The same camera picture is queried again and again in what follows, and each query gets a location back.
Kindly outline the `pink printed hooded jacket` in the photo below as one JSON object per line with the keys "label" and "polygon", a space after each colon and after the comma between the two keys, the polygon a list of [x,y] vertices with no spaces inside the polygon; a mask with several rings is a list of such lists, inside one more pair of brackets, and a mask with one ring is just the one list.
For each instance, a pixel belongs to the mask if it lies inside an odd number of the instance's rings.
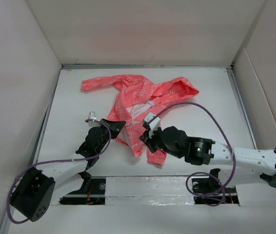
{"label": "pink printed hooded jacket", "polygon": [[107,119],[126,122],[116,140],[131,148],[135,157],[143,153],[145,145],[139,137],[145,131],[142,121],[149,113],[158,114],[171,104],[187,101],[199,94],[199,90],[184,77],[154,84],[143,75],[92,78],[82,82],[81,90],[90,91],[109,85],[113,85],[119,93]]}

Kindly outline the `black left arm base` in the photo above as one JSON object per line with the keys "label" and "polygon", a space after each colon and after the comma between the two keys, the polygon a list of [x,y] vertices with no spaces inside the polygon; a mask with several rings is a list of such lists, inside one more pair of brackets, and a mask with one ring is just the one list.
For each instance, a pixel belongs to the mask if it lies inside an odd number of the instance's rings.
{"label": "black left arm base", "polygon": [[59,200],[61,205],[105,205],[106,177],[79,173],[83,183]]}

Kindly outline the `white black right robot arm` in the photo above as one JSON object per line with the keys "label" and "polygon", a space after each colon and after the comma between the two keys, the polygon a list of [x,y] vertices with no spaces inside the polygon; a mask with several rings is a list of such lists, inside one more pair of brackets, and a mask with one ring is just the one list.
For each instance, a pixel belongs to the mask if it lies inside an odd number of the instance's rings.
{"label": "white black right robot arm", "polygon": [[276,188],[276,147],[271,150],[254,150],[234,147],[207,138],[187,136],[176,127],[155,131],[145,130],[139,138],[154,153],[158,150],[192,165],[228,165],[235,167],[234,175],[223,170],[211,170],[208,188],[219,192],[227,180],[229,187],[238,184],[267,183]]}

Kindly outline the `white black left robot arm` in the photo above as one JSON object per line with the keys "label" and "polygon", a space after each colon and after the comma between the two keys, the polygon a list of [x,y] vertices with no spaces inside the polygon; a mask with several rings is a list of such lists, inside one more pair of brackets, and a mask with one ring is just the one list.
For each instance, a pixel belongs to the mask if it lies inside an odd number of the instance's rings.
{"label": "white black left robot arm", "polygon": [[118,137],[125,121],[94,120],[85,141],[69,159],[42,161],[28,166],[14,180],[6,200],[6,213],[14,224],[42,218],[62,183],[91,168]]}

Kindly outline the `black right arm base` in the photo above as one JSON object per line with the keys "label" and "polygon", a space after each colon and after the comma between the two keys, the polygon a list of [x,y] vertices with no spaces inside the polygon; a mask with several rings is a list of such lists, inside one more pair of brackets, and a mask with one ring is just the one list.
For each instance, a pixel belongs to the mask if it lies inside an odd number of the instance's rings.
{"label": "black right arm base", "polygon": [[[213,178],[207,175],[199,175],[191,177],[192,189],[195,193],[198,194],[207,194],[211,193],[220,188],[220,184],[216,182]],[[237,195],[237,190],[235,187],[226,187],[224,189],[225,194],[220,191],[208,197],[194,196],[194,204],[206,204],[215,206],[220,202],[224,196],[224,201],[222,204],[239,204],[239,199]]]}

